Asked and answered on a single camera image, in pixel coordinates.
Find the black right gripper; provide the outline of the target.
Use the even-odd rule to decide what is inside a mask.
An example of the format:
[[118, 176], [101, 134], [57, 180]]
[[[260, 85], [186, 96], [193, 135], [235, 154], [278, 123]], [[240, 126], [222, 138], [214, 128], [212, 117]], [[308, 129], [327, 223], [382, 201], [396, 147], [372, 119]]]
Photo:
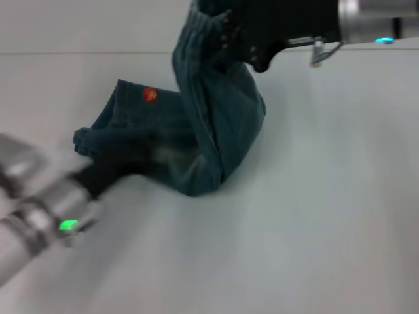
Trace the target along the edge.
[[341, 41], [338, 1], [237, 1], [222, 13], [213, 44], [229, 57], [267, 71], [282, 50]]

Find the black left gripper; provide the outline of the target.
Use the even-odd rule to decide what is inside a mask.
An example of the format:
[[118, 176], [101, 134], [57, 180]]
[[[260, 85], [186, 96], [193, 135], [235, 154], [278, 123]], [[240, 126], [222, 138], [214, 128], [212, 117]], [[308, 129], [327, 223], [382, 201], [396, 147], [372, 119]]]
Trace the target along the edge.
[[150, 150], [120, 149], [94, 157], [89, 166], [74, 172], [74, 181], [96, 200], [123, 177], [150, 175], [156, 170], [157, 161]]

